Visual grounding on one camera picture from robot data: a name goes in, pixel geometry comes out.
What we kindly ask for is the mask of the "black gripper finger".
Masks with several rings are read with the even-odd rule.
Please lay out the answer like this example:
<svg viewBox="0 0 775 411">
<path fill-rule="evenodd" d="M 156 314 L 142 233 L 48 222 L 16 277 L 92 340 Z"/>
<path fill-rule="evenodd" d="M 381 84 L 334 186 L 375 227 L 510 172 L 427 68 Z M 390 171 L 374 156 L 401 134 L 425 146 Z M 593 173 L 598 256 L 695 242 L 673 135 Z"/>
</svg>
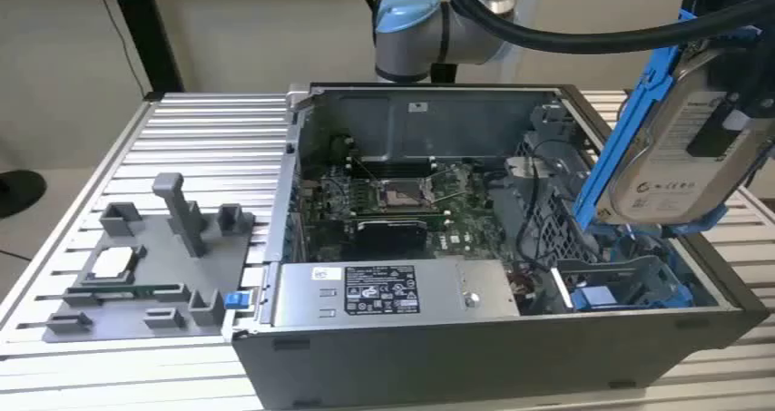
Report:
<svg viewBox="0 0 775 411">
<path fill-rule="evenodd" d="M 751 117 L 731 106 L 718 106 L 687 146 L 690 156 L 722 156 Z"/>
</svg>

